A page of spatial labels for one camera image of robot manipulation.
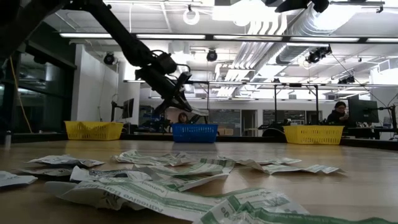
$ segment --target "computer monitor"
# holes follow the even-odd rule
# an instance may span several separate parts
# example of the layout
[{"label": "computer monitor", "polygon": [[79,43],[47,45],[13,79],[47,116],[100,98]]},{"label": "computer monitor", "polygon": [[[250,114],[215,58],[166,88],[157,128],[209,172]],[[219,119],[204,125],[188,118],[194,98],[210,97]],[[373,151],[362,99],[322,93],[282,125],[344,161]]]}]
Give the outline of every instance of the computer monitor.
[{"label": "computer monitor", "polygon": [[376,101],[348,99],[348,109],[352,122],[379,122]]},{"label": "computer monitor", "polygon": [[126,100],[123,103],[123,114],[122,114],[123,119],[132,117],[133,106],[134,106],[134,99]]}]

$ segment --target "cable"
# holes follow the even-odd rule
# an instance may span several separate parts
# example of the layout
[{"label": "cable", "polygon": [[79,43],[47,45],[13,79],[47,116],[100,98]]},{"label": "cable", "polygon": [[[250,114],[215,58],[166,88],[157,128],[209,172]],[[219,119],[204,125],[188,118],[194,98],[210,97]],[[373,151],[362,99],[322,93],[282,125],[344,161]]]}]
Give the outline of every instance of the cable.
[{"label": "cable", "polygon": [[398,93],[390,100],[390,102],[388,102],[387,107],[390,106],[390,103],[398,96]]},{"label": "cable", "polygon": [[104,68],[104,76],[102,78],[102,87],[101,87],[101,93],[99,94],[99,102],[98,102],[98,113],[99,113],[99,121],[103,121],[101,117],[101,100],[102,100],[102,92],[104,90],[104,83],[105,83],[105,76],[106,76],[106,67]]},{"label": "cable", "polygon": [[[331,55],[332,55],[332,56],[336,59],[336,61],[343,67],[343,69],[346,70],[346,73],[349,73],[349,71],[344,67],[344,65],[341,64],[341,62],[340,62],[339,60],[337,60],[337,58],[335,57],[335,55],[333,55],[333,53],[331,53]],[[376,97],[373,93],[371,93],[365,86],[363,86],[362,83],[360,83],[355,77],[354,77],[354,80],[355,80],[356,82],[358,82],[366,91],[368,91],[370,95],[372,95],[375,99],[377,99],[377,101],[379,101],[384,107],[388,108],[388,106],[386,106],[381,100],[379,100],[379,98],[377,98],[377,97]],[[391,116],[390,110],[387,109],[387,112],[388,112],[388,114],[389,114],[389,116],[390,116],[390,120],[392,120],[392,116]]]},{"label": "cable", "polygon": [[154,52],[160,52],[160,53],[165,53],[163,50],[151,50],[151,52],[152,52],[152,54],[155,56],[155,57],[157,57],[158,55],[157,54],[155,54]]},{"label": "cable", "polygon": [[174,77],[176,80],[178,80],[178,78],[175,75],[169,75],[169,74],[167,74],[167,75],[171,76],[171,77]]},{"label": "cable", "polygon": [[[331,54],[331,55],[332,55],[332,56],[336,59],[336,61],[343,67],[343,69],[346,70],[346,73],[349,74],[349,71],[347,70],[347,68],[345,68],[344,65],[341,64],[341,62],[340,62],[339,60],[337,60],[337,58],[336,58],[333,54]],[[370,95],[372,95],[375,99],[377,99],[383,106],[387,107],[381,100],[379,100],[375,95],[373,95],[373,93],[371,93],[371,92],[370,92],[362,83],[360,83],[355,77],[354,77],[354,79],[355,79],[355,81],[356,81],[357,83],[359,83],[366,91],[368,91]]]},{"label": "cable", "polygon": [[130,100],[127,101],[127,117],[130,118]]},{"label": "cable", "polygon": [[19,103],[21,104],[22,114],[25,117],[25,121],[29,128],[30,133],[33,133],[32,128],[30,127],[30,124],[29,124],[29,120],[26,117],[24,106],[22,105],[21,96],[18,94],[18,82],[17,82],[17,77],[15,76],[14,65],[12,63],[12,57],[10,57],[10,64],[11,64],[12,76],[14,77],[15,89],[17,90],[18,100],[19,100]]},{"label": "cable", "polygon": [[183,65],[183,64],[177,64],[177,65],[187,67],[188,71],[191,72],[191,67],[189,67],[188,65]]}]

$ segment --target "table surface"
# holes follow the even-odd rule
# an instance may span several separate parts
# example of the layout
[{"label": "table surface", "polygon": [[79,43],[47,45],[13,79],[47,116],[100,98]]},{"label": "table surface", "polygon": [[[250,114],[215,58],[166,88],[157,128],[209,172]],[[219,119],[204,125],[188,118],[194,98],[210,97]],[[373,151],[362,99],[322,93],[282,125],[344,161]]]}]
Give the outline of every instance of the table surface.
[{"label": "table surface", "polygon": [[[237,166],[226,180],[215,180],[189,190],[202,195],[225,194],[247,187],[265,187],[283,192],[311,214],[360,220],[381,217],[398,221],[398,153],[380,149],[344,146],[305,146],[282,143],[185,144],[167,141],[59,141],[13,144],[0,149],[0,170],[14,169],[47,155],[70,154],[82,159],[107,162],[97,169],[121,169],[113,155],[136,149],[149,156],[186,152],[193,157],[234,156],[255,160],[289,157],[302,159],[300,167],[314,164],[342,168],[344,174],[285,173],[266,175],[249,167]],[[149,209],[135,212],[95,209],[67,202],[46,193],[40,177],[25,187],[0,189],[1,223],[189,223],[166,217]]]}]

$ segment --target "plastic basket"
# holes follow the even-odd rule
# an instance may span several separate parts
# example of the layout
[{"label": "plastic basket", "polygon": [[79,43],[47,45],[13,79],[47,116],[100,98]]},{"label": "plastic basket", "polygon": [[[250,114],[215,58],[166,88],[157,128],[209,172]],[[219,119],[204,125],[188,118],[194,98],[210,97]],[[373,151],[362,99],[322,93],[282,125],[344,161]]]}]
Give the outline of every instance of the plastic basket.
[{"label": "plastic basket", "polygon": [[216,141],[218,124],[172,124],[175,142]]},{"label": "plastic basket", "polygon": [[123,128],[122,123],[93,121],[65,121],[65,126],[69,140],[117,140]]},{"label": "plastic basket", "polygon": [[340,144],[344,126],[284,126],[286,140],[294,144]]}]

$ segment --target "yellow cable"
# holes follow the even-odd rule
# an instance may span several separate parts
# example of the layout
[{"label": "yellow cable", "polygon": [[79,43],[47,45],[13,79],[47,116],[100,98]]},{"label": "yellow cable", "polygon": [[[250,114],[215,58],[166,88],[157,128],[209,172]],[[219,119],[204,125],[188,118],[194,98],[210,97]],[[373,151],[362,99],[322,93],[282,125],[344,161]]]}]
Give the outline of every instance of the yellow cable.
[{"label": "yellow cable", "polygon": [[15,89],[17,90],[17,96],[18,96],[19,103],[21,104],[22,113],[24,114],[24,117],[25,117],[27,126],[29,127],[30,133],[33,133],[32,128],[30,128],[29,121],[26,117],[24,106],[22,105],[21,96],[19,96],[19,94],[18,94],[18,83],[17,83],[17,77],[15,76],[14,65],[12,64],[12,57],[10,57],[10,63],[11,63],[12,76],[14,77]]}]

